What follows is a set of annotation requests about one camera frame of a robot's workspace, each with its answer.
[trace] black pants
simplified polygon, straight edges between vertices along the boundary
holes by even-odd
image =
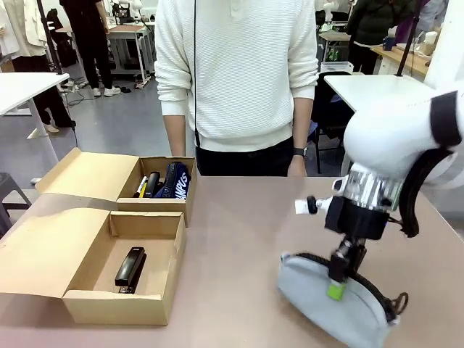
[[[360,71],[364,75],[372,75],[377,63],[377,53],[369,47],[362,47],[354,42],[349,43],[348,60],[355,66],[354,71]]]
[[[49,62],[45,55],[15,58],[13,67],[18,73],[50,73]],[[49,108],[57,127],[71,127],[70,116],[56,87],[47,89],[33,99],[43,123],[50,124],[50,114],[46,111]]]
[[[214,152],[196,148],[196,163],[205,176],[287,176],[293,138],[253,152]]]
[[[96,62],[104,87],[111,88],[112,77],[109,67],[108,43],[107,37],[103,31],[103,26],[101,28],[96,28],[93,35],[81,33],[80,29],[76,30],[73,28],[73,30],[88,84],[92,88],[99,87],[99,77],[96,74],[95,68]]]

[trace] person's hand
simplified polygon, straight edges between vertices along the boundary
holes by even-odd
[[[303,156],[293,156],[293,159],[290,163],[289,171],[287,172],[287,176],[293,178],[303,178],[307,176],[305,159]]]

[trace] gray stool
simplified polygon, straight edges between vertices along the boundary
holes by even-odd
[[[3,203],[6,196],[16,191],[25,203]],[[26,210],[31,206],[21,188],[15,183],[8,173],[0,173],[0,238],[12,227],[7,210]]]

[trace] black watch strap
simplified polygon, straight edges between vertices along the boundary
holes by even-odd
[[[304,148],[304,149],[298,149],[298,148],[294,147],[294,148],[293,148],[293,155],[294,155],[294,156],[306,157],[306,148]]]

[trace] black zipper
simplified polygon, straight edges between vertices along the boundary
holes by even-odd
[[[170,165],[167,166],[167,173],[165,179],[165,187],[162,190],[162,198],[173,198],[174,196],[171,195],[175,189],[175,173],[177,172],[177,167],[180,162],[172,162]]]
[[[326,266],[327,268],[330,264],[329,260],[324,259],[314,254],[310,254],[308,252],[301,252],[299,254],[295,254],[294,256],[303,257],[305,259],[317,262],[321,264],[322,266]],[[376,288],[374,284],[372,284],[370,281],[368,281],[366,278],[364,278],[359,273],[349,274],[349,277],[353,279],[354,281],[357,281],[362,286],[364,286],[377,299],[378,303],[380,303],[380,305],[384,309],[387,323],[390,323],[397,317],[397,313],[394,308],[393,301],[391,301],[389,298],[382,295],[382,293]]]

